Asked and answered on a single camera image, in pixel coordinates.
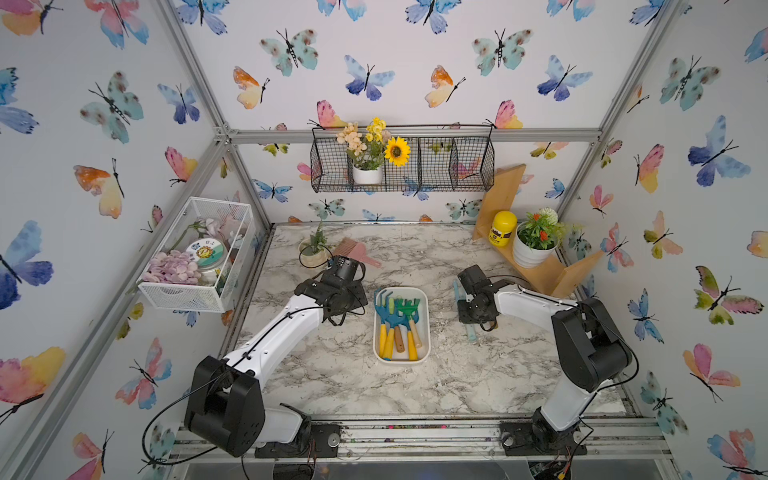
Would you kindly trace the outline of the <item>blue rake yellow handle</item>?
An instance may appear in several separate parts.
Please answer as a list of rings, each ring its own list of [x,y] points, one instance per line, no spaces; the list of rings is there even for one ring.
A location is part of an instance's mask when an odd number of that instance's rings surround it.
[[[388,317],[387,298],[391,297],[391,293],[382,289],[376,295],[375,310],[380,319],[380,333],[379,333],[379,355],[382,360],[383,351],[385,347],[385,340],[387,336],[388,325],[386,323]]]

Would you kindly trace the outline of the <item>green rake wooden handle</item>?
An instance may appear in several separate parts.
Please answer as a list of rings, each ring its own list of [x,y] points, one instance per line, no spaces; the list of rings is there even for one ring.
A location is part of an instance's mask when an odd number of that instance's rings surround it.
[[[394,306],[397,314],[405,319],[408,333],[408,356],[410,361],[417,361],[418,348],[422,346],[420,336],[416,329],[419,299],[396,298]]]

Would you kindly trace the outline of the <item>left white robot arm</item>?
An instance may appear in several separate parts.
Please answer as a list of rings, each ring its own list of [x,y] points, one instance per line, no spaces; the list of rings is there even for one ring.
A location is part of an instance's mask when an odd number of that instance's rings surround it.
[[[240,457],[253,447],[290,456],[312,449],[311,417],[282,404],[267,407],[262,391],[281,362],[319,326],[341,326],[362,313],[368,300],[362,285],[364,264],[334,256],[317,276],[301,282],[285,307],[240,348],[195,368],[184,427]]]

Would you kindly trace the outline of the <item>blue fork yellow handle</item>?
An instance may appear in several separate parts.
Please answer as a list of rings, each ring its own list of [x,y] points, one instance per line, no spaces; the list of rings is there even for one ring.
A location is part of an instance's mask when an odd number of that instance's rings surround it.
[[[383,351],[382,358],[384,360],[391,360],[395,345],[396,345],[396,335],[398,332],[398,327],[401,322],[401,315],[400,312],[397,309],[397,303],[394,298],[388,297],[387,298],[387,308],[388,308],[388,317],[387,317],[387,336],[385,340],[385,347]]]

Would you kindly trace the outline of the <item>white storage box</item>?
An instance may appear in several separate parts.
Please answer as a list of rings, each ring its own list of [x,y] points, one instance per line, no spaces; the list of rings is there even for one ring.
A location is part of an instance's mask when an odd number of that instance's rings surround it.
[[[401,322],[398,327],[396,335],[395,350],[390,361],[385,361],[380,358],[379,355],[379,333],[380,333],[380,319],[375,310],[376,295],[382,289],[377,290],[373,296],[373,353],[375,357],[380,361],[390,365],[402,365],[402,366],[415,366],[417,364],[424,363],[430,355],[432,342],[430,338],[431,325],[429,317],[429,302],[426,294],[415,287],[387,287],[383,288],[391,293],[391,298],[402,299],[419,299],[418,316],[417,316],[417,329],[422,342],[422,347],[418,349],[419,359],[417,361],[410,361],[408,356],[408,339],[407,339],[407,325],[405,319],[401,317]]]

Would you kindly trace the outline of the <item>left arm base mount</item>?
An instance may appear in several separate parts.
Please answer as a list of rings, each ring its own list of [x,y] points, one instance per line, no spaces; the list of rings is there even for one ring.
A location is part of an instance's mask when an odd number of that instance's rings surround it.
[[[254,449],[259,459],[336,458],[341,443],[341,427],[335,423],[304,421],[297,437],[288,443],[270,442]]]

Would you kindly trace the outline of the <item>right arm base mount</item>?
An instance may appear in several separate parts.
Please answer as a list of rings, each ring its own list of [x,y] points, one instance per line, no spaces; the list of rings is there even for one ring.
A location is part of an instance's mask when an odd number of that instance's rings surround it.
[[[526,421],[504,422],[499,428],[500,443],[508,457],[587,454],[587,448],[574,439],[574,434],[578,432],[575,427],[557,432],[546,421]]]

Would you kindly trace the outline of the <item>light green trowel wooden handle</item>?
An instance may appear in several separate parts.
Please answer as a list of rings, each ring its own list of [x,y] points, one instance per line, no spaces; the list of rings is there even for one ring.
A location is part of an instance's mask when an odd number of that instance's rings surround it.
[[[415,348],[416,349],[421,348],[422,347],[422,342],[421,342],[420,335],[419,335],[418,329],[417,329],[417,321],[414,320],[413,318],[409,319],[409,328],[410,328],[410,332],[412,333],[412,336],[413,336]]]

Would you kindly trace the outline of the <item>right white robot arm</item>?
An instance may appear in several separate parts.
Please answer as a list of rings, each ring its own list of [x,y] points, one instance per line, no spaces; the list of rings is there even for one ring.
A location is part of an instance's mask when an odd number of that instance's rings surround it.
[[[635,361],[603,304],[557,299],[526,289],[502,276],[493,282],[473,265],[458,274],[465,297],[459,320],[492,330],[502,315],[543,328],[554,336],[562,376],[532,417],[534,430],[549,436],[571,432],[598,392],[618,385],[614,378]]]

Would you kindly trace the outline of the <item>light teal hand fork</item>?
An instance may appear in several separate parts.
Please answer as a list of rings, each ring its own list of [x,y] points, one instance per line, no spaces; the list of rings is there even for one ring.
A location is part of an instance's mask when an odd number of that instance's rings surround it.
[[[454,295],[455,295],[456,302],[465,301],[466,291],[464,290],[463,286],[461,285],[458,279],[455,279],[453,281],[453,288],[454,288]],[[476,335],[474,326],[472,324],[465,324],[465,323],[463,323],[463,326],[465,327],[465,330],[466,330],[468,342],[470,344],[476,344],[477,335]]]

